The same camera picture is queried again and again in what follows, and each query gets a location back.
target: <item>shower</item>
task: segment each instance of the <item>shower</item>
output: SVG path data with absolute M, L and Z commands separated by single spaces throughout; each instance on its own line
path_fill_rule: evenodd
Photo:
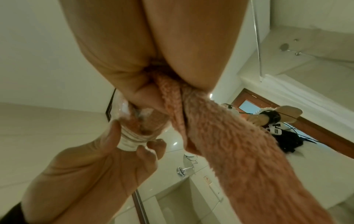
M 300 51 L 294 51 L 289 49 L 290 45 L 288 43 L 284 43 L 282 45 L 280 45 L 279 49 L 281 51 L 289 51 L 289 52 L 294 52 L 296 56 L 300 56 L 300 55 L 308 55 L 308 56 L 312 56 L 318 59 L 322 59 L 322 60 L 327 60 L 327 61 L 332 61 L 332 62 L 345 62 L 345 63 L 354 63 L 354 61 L 349 61 L 349 60 L 340 60 L 340 59 L 334 59 L 334 58 L 326 58 L 326 57 L 321 57 L 321 56 L 316 56 L 316 55 L 312 55 L 312 54 L 307 54 L 307 53 L 303 53 Z

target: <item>shower head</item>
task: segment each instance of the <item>shower head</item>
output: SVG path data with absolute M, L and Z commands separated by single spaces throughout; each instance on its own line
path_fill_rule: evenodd
M 279 49 L 281 51 L 288 51 L 289 50 L 289 44 L 288 43 L 284 43 L 284 44 L 280 45 Z

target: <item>pink towel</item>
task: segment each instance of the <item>pink towel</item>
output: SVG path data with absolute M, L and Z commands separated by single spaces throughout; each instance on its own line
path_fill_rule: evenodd
M 162 72 L 151 72 L 185 149 L 204 156 L 243 224 L 332 224 L 275 139 Z

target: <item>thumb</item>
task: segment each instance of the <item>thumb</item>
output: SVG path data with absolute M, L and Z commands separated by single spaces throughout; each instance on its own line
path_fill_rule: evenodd
M 51 162 L 56 168 L 86 166 L 106 157 L 114 150 L 121 138 L 121 125 L 112 120 L 101 136 L 87 144 L 60 152 Z

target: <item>reflected hand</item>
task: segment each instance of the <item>reflected hand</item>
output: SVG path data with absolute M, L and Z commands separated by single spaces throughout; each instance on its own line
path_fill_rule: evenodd
M 59 153 L 22 199 L 29 223 L 107 223 L 126 199 L 157 169 L 166 150 L 162 139 L 136 152 L 117 148 L 118 121 L 93 142 Z
M 269 117 L 265 114 L 250 114 L 247 120 L 255 126 L 264 126 L 268 124 Z

